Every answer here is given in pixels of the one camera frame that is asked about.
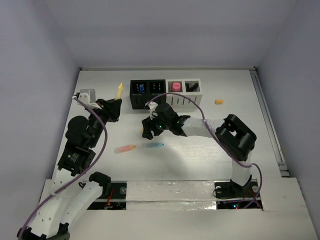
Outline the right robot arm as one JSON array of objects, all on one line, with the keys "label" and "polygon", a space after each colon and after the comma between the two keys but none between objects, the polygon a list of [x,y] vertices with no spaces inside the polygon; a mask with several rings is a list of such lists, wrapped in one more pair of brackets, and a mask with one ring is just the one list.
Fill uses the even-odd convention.
[{"label": "right robot arm", "polygon": [[257,140],[256,134],[236,115],[212,120],[178,115],[167,103],[151,101],[145,106],[149,116],[142,120],[142,137],[152,140],[163,131],[170,131],[182,137],[206,137],[214,139],[232,159],[230,190],[235,196],[242,196],[249,189],[252,179],[251,153]]}]

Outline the pink glue stick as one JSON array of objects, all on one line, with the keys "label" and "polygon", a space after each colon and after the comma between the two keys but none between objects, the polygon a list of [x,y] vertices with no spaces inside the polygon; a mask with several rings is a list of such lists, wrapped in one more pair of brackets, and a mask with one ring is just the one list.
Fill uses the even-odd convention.
[{"label": "pink glue stick", "polygon": [[180,92],[181,91],[181,83],[180,82],[173,82],[171,85],[172,92]]}]

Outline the yellow pencil-shaped pen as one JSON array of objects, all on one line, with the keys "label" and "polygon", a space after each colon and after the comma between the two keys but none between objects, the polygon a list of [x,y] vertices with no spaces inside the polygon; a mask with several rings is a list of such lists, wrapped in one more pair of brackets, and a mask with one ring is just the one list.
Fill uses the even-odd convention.
[{"label": "yellow pencil-shaped pen", "polygon": [[123,83],[121,82],[119,86],[117,87],[116,95],[115,95],[115,100],[119,100],[122,98],[123,94]]}]

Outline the orange yellow eraser cap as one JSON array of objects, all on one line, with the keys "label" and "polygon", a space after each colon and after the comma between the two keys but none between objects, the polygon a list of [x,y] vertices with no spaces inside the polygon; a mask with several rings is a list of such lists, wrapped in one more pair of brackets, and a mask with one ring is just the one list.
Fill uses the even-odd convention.
[{"label": "orange yellow eraser cap", "polygon": [[222,99],[215,100],[216,105],[222,105],[223,103],[224,103],[224,100]]}]

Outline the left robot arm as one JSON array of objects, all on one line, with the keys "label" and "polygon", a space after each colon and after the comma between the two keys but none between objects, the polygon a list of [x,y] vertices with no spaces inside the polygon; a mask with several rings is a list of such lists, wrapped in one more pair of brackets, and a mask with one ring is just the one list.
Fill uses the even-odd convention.
[{"label": "left robot arm", "polygon": [[19,240],[68,240],[70,231],[86,209],[99,197],[112,191],[111,178],[94,172],[87,182],[86,173],[102,156],[108,138],[98,154],[94,152],[100,136],[107,135],[106,124],[119,120],[122,99],[98,99],[89,102],[81,97],[74,100],[90,115],[77,115],[67,124],[66,144],[57,163],[48,196],[31,213],[18,231]]}]

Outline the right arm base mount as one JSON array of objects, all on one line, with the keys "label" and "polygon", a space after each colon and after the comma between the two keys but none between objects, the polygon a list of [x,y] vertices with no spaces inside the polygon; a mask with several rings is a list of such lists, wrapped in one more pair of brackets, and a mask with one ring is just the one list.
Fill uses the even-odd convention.
[{"label": "right arm base mount", "polygon": [[212,195],[216,198],[218,210],[263,209],[258,183],[252,180],[244,188],[238,188],[230,181],[214,183]]}]

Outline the blue black highlighter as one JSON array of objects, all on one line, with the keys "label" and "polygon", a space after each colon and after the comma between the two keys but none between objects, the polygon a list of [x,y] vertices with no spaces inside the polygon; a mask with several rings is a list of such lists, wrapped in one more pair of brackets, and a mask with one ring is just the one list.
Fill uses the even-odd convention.
[{"label": "blue black highlighter", "polygon": [[186,92],[196,92],[198,87],[199,87],[198,83],[194,83],[193,85],[191,85],[190,83],[187,82],[185,84]]}]

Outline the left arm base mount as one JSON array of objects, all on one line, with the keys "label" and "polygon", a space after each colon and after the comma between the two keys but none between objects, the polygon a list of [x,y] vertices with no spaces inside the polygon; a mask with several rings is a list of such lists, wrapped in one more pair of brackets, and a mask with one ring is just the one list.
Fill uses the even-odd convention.
[{"label": "left arm base mount", "polygon": [[113,181],[108,195],[96,199],[88,210],[125,210],[127,206],[127,182]]}]

